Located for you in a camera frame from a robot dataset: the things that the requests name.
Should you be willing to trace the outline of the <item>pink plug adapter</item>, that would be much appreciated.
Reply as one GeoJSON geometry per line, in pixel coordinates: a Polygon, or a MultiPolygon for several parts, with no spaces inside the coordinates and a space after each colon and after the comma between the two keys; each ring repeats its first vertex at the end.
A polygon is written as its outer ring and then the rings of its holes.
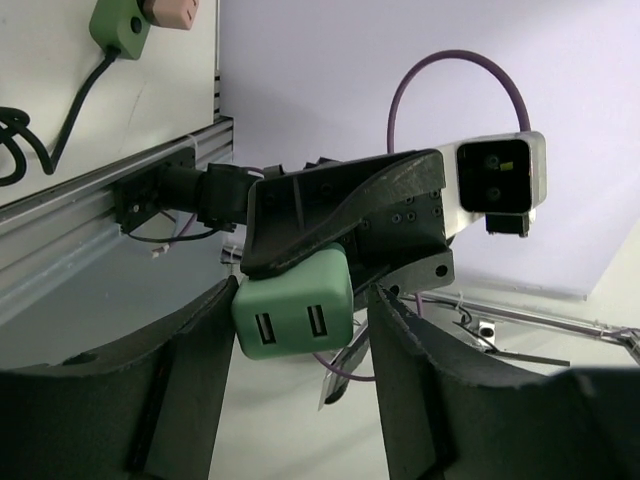
{"type": "Polygon", "coordinates": [[[199,9],[198,0],[145,0],[146,19],[154,26],[174,30],[190,30],[199,9]]]}

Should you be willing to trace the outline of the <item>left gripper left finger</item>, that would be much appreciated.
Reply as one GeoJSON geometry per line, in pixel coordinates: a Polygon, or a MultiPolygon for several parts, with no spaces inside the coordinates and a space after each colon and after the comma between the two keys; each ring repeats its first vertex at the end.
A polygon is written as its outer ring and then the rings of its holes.
{"type": "Polygon", "coordinates": [[[229,277],[58,365],[1,374],[5,479],[205,479],[234,345],[229,277]]]}

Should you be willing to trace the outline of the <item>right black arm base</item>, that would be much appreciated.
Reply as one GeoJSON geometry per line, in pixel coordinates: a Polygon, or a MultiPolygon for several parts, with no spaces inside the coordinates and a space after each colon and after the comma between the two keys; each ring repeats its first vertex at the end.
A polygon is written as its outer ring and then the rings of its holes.
{"type": "Polygon", "coordinates": [[[195,148],[184,147],[116,181],[113,196],[115,221],[120,231],[129,234],[158,214],[162,175],[170,167],[193,169],[195,159],[195,148]]]}

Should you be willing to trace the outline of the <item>green plug adapter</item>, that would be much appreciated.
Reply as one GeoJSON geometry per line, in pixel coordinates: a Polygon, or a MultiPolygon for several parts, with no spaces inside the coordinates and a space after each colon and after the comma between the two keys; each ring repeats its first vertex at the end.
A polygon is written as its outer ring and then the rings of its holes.
{"type": "Polygon", "coordinates": [[[354,294],[344,249],[333,243],[279,276],[243,279],[231,313],[241,349],[252,360],[348,345],[354,294]]]}

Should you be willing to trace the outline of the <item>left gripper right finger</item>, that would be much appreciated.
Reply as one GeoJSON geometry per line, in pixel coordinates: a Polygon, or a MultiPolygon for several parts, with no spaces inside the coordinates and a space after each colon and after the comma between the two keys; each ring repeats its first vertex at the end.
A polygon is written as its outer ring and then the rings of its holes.
{"type": "Polygon", "coordinates": [[[551,376],[492,358],[368,292],[368,323],[393,479],[635,479],[639,372],[551,376]]]}

